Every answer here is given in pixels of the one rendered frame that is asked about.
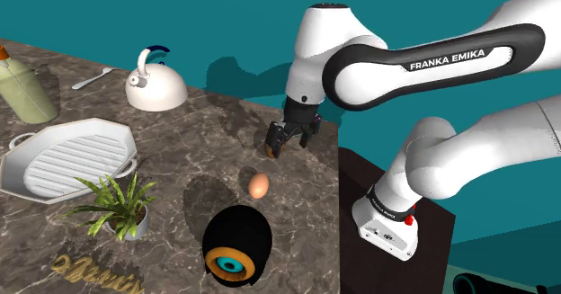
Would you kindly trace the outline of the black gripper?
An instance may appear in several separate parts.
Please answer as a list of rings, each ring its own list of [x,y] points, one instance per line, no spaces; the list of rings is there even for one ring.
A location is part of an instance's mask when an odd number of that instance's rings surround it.
[[[287,97],[283,110],[283,122],[272,121],[270,123],[264,144],[286,143],[292,136],[292,130],[301,128],[299,145],[306,148],[308,141],[320,129],[322,117],[317,112],[318,107],[318,104],[300,103]]]

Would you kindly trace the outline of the white ribbed grill pan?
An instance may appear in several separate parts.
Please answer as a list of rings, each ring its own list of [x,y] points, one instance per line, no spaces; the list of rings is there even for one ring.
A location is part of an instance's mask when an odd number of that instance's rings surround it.
[[[0,192],[43,204],[71,200],[98,183],[135,171],[137,148],[129,126],[100,118],[21,134],[0,161]]]

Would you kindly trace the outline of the silver fork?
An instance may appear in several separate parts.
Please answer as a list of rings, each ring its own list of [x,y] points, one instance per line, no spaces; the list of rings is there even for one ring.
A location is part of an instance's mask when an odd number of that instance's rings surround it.
[[[116,68],[116,67],[105,67],[105,68],[102,70],[101,74],[99,74],[98,76],[94,76],[94,77],[85,79],[84,81],[81,81],[81,82],[79,82],[79,83],[76,83],[76,84],[72,85],[71,88],[72,88],[73,90],[79,90],[79,89],[85,87],[86,85],[89,85],[89,84],[92,83],[93,81],[95,81],[95,80],[97,80],[97,79],[99,79],[99,78],[102,78],[103,76],[109,74],[110,72],[112,72],[113,70],[116,70],[116,69],[118,69],[118,68]]]

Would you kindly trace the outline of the white kettle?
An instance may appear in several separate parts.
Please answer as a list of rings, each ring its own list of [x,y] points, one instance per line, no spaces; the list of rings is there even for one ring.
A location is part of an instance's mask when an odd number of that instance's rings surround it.
[[[138,56],[137,67],[130,72],[125,83],[129,104],[142,111],[169,111],[188,98],[186,84],[175,70],[164,63],[147,62],[148,55],[156,50],[170,51],[161,45],[144,48]]]

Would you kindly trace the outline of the black cylinder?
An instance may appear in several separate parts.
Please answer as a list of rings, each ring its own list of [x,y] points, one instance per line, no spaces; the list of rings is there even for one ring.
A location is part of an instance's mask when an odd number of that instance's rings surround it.
[[[458,274],[452,283],[454,294],[561,294],[561,284],[546,287],[537,285],[535,292],[489,281],[472,273]]]

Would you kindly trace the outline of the green potted plant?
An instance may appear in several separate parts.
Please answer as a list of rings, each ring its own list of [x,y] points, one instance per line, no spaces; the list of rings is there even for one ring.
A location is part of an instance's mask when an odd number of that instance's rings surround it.
[[[115,179],[108,174],[103,178],[100,177],[98,183],[80,177],[76,177],[76,180],[95,194],[93,205],[75,206],[61,215],[61,218],[78,213],[99,213],[97,218],[78,225],[88,227],[88,236],[96,236],[102,226],[107,226],[119,241],[139,240],[147,233],[149,227],[147,205],[156,199],[155,196],[147,196],[147,191],[155,186],[156,182],[145,183],[138,188],[137,173],[134,173],[125,189],[121,189]]]

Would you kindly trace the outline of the brown egg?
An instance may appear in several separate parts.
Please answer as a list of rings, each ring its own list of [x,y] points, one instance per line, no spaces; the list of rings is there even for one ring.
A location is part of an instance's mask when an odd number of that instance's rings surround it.
[[[253,199],[261,199],[269,189],[269,177],[265,173],[256,173],[248,183],[248,193]]]

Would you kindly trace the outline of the pale green bottle, orange cap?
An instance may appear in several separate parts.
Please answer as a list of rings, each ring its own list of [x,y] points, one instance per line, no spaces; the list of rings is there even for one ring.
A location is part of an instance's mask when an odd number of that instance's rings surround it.
[[[10,56],[0,45],[0,96],[25,123],[55,119],[58,108],[36,76],[35,70]]]

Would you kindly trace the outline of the golden twisted thing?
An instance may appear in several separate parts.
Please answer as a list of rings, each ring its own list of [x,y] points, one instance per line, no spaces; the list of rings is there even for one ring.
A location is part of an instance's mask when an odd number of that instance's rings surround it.
[[[102,270],[92,257],[82,257],[72,261],[67,254],[60,255],[50,269],[72,283],[84,281],[95,283],[104,289],[113,289],[123,294],[144,294],[145,288],[133,273],[119,275],[111,269]]]

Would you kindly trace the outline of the dark robot stand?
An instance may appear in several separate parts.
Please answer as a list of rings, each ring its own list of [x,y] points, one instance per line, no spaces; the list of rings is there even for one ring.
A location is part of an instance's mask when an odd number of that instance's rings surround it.
[[[435,202],[416,203],[419,244],[402,262],[360,238],[352,204],[384,171],[341,147],[339,159],[341,294],[442,294],[455,216]]]

